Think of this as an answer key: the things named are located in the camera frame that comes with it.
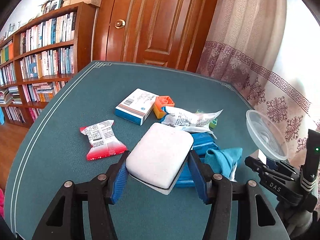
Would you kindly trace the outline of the grey gloved right hand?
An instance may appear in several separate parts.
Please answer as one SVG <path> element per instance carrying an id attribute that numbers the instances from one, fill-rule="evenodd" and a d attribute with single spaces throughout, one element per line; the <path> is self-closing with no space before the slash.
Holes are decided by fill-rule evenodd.
<path id="1" fill-rule="evenodd" d="M 279 202 L 276 212 L 280 217 L 290 239 L 312 239 L 319 229 L 318 212 L 300 210 L 284 202 Z"/>

